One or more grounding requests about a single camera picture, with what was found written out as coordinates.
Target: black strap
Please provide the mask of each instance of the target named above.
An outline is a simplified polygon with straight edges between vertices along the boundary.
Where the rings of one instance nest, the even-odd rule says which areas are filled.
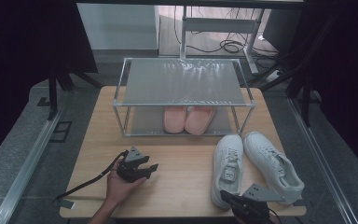
[[[104,175],[106,175],[107,173],[109,173],[109,172],[112,170],[112,168],[113,168],[113,166],[115,165],[115,163],[116,163],[116,161],[118,160],[118,158],[120,158],[121,156],[123,156],[124,153],[125,153],[125,152],[120,152],[120,154],[118,154],[118,156],[112,161],[112,163],[110,163],[110,165],[109,165],[104,171],[102,171],[99,175],[97,175],[97,176],[94,177],[93,179],[91,179],[91,180],[89,180],[89,181],[87,181],[87,182],[85,182],[85,183],[83,183],[83,184],[81,184],[81,185],[75,187],[74,189],[71,189],[71,190],[65,192],[64,194],[60,194],[59,196],[57,196],[57,197],[55,198],[55,200],[62,199],[63,197],[66,197],[66,196],[68,196],[68,195],[72,194],[73,192],[78,191],[78,190],[80,190],[80,189],[83,189],[83,188],[85,188],[86,186],[88,186],[88,185],[90,185],[90,184],[96,182],[97,180],[101,179]]]

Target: wooden board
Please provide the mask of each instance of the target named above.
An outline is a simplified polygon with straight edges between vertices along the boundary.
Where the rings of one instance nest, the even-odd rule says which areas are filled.
[[[112,107],[116,87],[103,87],[80,149],[68,190],[98,175],[122,151],[136,146],[150,156],[145,166],[158,169],[113,214],[114,217],[230,217],[211,199],[213,153],[222,136],[123,137]],[[256,107],[245,127],[263,133],[283,152],[282,144],[259,89],[251,89]],[[266,186],[263,176],[244,156],[242,191],[253,183]],[[92,217],[103,202],[106,178],[87,186],[66,199],[76,203],[62,208],[62,217]],[[305,206],[268,203],[280,216],[302,216]]]

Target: clear acrylic box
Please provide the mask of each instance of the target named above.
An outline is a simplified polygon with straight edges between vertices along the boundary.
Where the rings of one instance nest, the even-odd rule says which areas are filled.
[[[168,105],[214,106],[216,113],[203,135],[226,135],[242,133],[255,101],[239,60],[126,58],[113,100],[122,134],[192,135],[164,131]]]

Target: pink slipper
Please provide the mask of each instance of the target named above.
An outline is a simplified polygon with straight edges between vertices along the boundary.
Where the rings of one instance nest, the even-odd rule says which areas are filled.
[[[215,107],[211,106],[194,106],[186,119],[185,130],[188,133],[201,135],[205,133],[209,124],[211,123]]]
[[[166,106],[164,112],[164,130],[167,133],[179,133],[185,128],[186,106]]]

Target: human hand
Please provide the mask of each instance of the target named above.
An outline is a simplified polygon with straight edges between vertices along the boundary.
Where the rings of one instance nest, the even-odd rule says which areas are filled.
[[[122,159],[115,163],[113,169],[107,176],[106,197],[101,207],[89,221],[89,224],[107,223],[107,220],[110,218],[118,205],[126,200],[134,189],[141,186],[146,181],[146,177],[140,178],[133,183],[128,183],[123,180],[116,172],[118,164],[121,161]]]
[[[104,203],[113,208],[116,208],[120,203],[126,200],[134,189],[141,186],[146,181],[146,177],[140,178],[133,183],[123,180],[117,174],[118,164],[121,161],[122,159],[115,163],[112,171],[107,176],[106,198]]]

